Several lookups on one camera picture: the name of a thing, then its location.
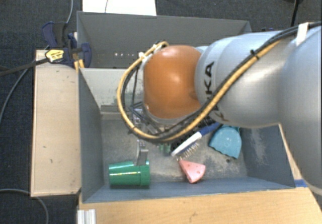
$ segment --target yellow cable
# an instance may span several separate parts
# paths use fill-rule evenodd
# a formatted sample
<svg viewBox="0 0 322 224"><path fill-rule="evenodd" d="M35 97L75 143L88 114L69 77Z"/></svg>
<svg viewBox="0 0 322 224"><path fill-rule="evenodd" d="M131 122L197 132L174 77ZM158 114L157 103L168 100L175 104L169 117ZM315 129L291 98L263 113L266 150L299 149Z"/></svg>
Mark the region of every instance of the yellow cable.
<svg viewBox="0 0 322 224"><path fill-rule="evenodd" d="M263 57L265 54L267 54L274 46L276 46L278 43L280 42L280 40L272 43L271 45L267 46L266 48L264 48L262 51L260 51L259 53L257 53L257 55L254 55L254 57L252 57L250 60L248 60L244 65L242 65L227 81L226 83L223 85L223 87L219 90L219 92L214 96L214 98L209 102L209 104L206 106L206 108L200 113L200 115L198 117L196 117L196 119L191 122L185 129L181 130L180 132L178 132L177 134L164 139L163 141L170 141L173 139L176 139L184 134L186 134L187 132L189 132L190 130L192 130L198 123L200 123L200 121L202 119L204 119L209 112L213 109L214 106L216 106L216 104L220 101L220 99L224 96L224 94L228 91L228 89L234 84L234 82L236 82L236 80L243 74L245 73L256 61L258 61L261 57ZM120 113L123 117L123 119L125 120L125 122L129 125L129 127L138 135L148 138L148 139L157 139L160 138L158 136L155 135L151 135L148 133L144 133L143 131L141 131L140 129L138 129L132 122L131 120L128 118L128 116L126 115L122 103L121 103L121 91L122 91L122 86L124 83L125 78L128 76L128 74L138 65L142 62L142 60L144 59L144 57L148 56L149 54L151 54L155 48L159 46L159 44L154 45L152 48L150 48L145 54L144 56L142 56L141 58L139 58L137 61L135 61L123 74L121 81L119 83L119 87L117 89L117 105L119 107Z"/></svg>

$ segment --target wooden board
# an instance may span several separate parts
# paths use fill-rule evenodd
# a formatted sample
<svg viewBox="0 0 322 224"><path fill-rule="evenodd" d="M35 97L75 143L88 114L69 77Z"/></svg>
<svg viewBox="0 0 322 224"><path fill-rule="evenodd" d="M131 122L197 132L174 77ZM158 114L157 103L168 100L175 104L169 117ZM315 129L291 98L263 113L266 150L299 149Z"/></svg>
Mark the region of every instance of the wooden board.
<svg viewBox="0 0 322 224"><path fill-rule="evenodd" d="M44 51L37 51L37 60ZM45 63L36 67L31 195L75 194L81 187L77 75Z"/></svg>
<svg viewBox="0 0 322 224"><path fill-rule="evenodd" d="M170 199L79 203L96 209L97 224L316 224L322 213L308 188Z"/></svg>

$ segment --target white plastic piece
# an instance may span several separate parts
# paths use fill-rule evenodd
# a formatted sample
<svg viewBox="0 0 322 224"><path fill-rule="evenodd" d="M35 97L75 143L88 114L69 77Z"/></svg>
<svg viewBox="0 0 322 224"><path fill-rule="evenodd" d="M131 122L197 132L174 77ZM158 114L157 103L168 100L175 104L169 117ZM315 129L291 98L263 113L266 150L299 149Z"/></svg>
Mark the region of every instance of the white plastic piece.
<svg viewBox="0 0 322 224"><path fill-rule="evenodd" d="M84 210L77 211L77 224L85 224L85 211Z"/></svg>
<svg viewBox="0 0 322 224"><path fill-rule="evenodd" d="M88 211L77 211L77 224L96 224L96 210L90 209Z"/></svg>
<svg viewBox="0 0 322 224"><path fill-rule="evenodd" d="M185 140L181 145L179 145L172 153L171 156L177 155L179 152L183 151L185 148L190 146L191 144L195 143L197 140L201 139L202 134L199 132L196 132L191 137L189 137L187 140Z"/></svg>
<svg viewBox="0 0 322 224"><path fill-rule="evenodd" d="M303 23L298 26L296 35L296 46L300 45L306 39L307 28L308 23Z"/></svg>

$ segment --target blue object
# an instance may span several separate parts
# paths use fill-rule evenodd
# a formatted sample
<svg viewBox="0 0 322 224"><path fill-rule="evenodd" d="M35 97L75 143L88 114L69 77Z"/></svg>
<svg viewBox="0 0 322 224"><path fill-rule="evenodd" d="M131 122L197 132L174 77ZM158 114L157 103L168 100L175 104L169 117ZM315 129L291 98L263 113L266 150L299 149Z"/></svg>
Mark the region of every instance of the blue object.
<svg viewBox="0 0 322 224"><path fill-rule="evenodd" d="M237 159L242 146L241 141L238 127L224 125L213 135L209 146Z"/></svg>
<svg viewBox="0 0 322 224"><path fill-rule="evenodd" d="M66 28L65 22L48 22L41 28L42 35L50 48L61 48L64 51L64 60L59 64L68 65L74 67L73 54L77 54L78 59L84 61L84 66L89 67L92 61L92 51L88 42L81 44L80 48L77 48L77 41L72 33L68 35L70 46L67 48L64 39L64 31Z"/></svg>
<svg viewBox="0 0 322 224"><path fill-rule="evenodd" d="M209 126L205 126L199 130L199 133L204 136L214 130L216 130L220 126L220 123L216 122L214 124L211 124Z"/></svg>

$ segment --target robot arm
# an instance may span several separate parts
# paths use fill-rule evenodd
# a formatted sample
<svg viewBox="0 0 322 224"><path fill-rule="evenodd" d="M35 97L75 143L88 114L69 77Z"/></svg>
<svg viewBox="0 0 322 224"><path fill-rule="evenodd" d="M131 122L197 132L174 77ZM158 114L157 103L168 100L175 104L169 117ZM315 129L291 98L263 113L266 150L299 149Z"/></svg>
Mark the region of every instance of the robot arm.
<svg viewBox="0 0 322 224"><path fill-rule="evenodd" d="M320 23L310 24L304 35L294 38L296 33L297 28L251 33L208 47L190 47L189 56L174 64L167 64L167 58L174 62L174 58L187 55L187 48L169 46L154 53L155 46L126 71L120 82L121 115L138 136L158 142L181 137L208 115L217 122L245 128L279 124L308 186L322 195ZM146 133L126 116L123 83L143 59L148 60L143 82L146 116L156 123L186 121L182 128ZM153 82L153 75L158 77L157 82ZM151 98L160 85L163 95ZM185 105L188 111L181 110Z"/></svg>

